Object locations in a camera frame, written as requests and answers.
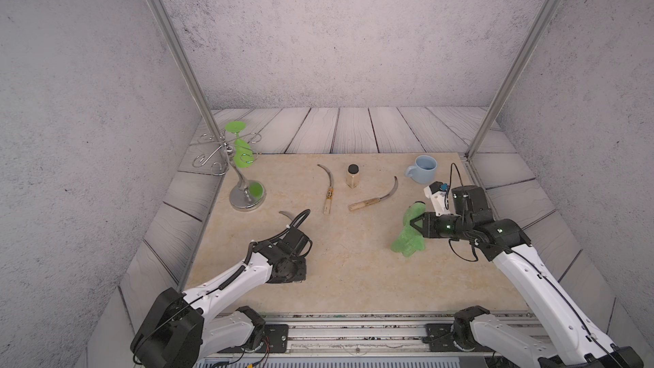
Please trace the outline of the sickle wooden handle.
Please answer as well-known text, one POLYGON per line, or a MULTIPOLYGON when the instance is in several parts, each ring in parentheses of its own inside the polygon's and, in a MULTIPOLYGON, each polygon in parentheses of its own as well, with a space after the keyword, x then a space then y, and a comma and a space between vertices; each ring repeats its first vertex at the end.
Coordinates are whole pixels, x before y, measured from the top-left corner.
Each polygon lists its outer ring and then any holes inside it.
POLYGON ((362 210, 362 209, 364 209, 366 207, 373 206, 375 204, 379 204, 379 203, 385 201, 386 199, 389 199, 390 197, 392 197, 395 194, 395 192, 397 191, 398 187, 399 187, 398 177, 394 177, 393 178, 393 187, 391 188, 391 190, 387 194, 385 194, 385 195, 383 195, 381 197, 366 199, 366 200, 363 200, 363 201, 360 201, 360 202, 350 204, 348 206, 348 210, 349 211, 359 211, 359 210, 362 210))
POLYGON ((331 171, 326 166, 318 164, 318 167, 324 170, 329 178, 329 187, 327 188, 327 192, 325 194, 325 203, 323 207, 323 213, 329 215, 331 213, 332 202, 333 202, 334 178, 331 171))
POLYGON ((287 217, 291 221, 293 221, 296 218, 296 216, 294 216, 293 214, 291 214, 288 211, 279 211, 279 214, 281 214, 282 216, 287 217))

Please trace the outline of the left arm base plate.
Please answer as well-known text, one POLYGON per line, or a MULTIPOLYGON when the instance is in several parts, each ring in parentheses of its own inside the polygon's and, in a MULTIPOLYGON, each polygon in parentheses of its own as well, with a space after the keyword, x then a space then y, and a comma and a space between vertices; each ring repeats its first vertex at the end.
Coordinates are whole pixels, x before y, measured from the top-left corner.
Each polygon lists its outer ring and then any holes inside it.
POLYGON ((284 354, 288 349, 290 327, 286 324, 267 324, 261 335, 259 344, 252 346, 250 343, 245 346, 238 346, 223 349, 218 354, 263 354, 268 351, 270 354, 284 354))

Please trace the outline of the green microfiber rag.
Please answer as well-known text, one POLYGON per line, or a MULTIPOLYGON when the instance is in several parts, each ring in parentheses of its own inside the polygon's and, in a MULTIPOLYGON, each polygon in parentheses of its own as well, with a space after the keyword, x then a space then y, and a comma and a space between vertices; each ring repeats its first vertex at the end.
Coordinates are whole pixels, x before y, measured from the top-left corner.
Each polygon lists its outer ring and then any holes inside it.
POLYGON ((417 251, 425 250, 425 238, 416 230, 410 221, 423 215, 426 211, 424 202, 417 201, 404 213, 403 228, 398 238, 391 244, 391 251, 401 253, 404 257, 411 257, 417 251))

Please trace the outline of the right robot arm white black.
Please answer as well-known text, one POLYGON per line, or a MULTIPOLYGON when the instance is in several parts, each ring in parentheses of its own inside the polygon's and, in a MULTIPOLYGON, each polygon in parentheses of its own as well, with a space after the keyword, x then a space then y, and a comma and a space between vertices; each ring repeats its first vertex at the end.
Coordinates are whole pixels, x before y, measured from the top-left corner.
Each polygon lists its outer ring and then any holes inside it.
POLYGON ((546 344, 507 325, 482 306, 455 313, 453 345, 463 352, 490 349, 518 367, 642 367, 629 346, 617 345, 551 276, 522 228, 497 220, 482 187, 450 188, 433 182, 423 190, 434 209, 410 219, 426 239, 467 241, 513 284, 551 341, 546 344))

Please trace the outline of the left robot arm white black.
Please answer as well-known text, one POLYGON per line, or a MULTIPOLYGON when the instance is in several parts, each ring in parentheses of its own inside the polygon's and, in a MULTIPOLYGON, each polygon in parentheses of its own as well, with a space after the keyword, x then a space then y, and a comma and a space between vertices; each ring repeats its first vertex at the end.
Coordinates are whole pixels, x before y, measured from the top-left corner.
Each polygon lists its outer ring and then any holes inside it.
POLYGON ((287 284, 307 277, 312 240, 288 227, 269 240, 250 243, 243 261, 185 292, 168 288, 154 300, 131 342, 134 362, 144 367, 192 367, 225 349, 255 350, 266 322, 253 308, 222 312, 265 284, 287 284))

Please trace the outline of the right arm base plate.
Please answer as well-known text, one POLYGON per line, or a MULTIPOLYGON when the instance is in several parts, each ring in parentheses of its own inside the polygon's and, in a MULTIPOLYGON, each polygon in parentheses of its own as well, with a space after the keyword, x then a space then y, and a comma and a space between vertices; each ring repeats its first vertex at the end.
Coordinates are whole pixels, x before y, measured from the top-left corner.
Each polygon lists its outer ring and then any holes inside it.
POLYGON ((427 324, 422 342, 429 346, 430 352, 493 353, 489 347, 476 342, 471 327, 458 324, 427 324))

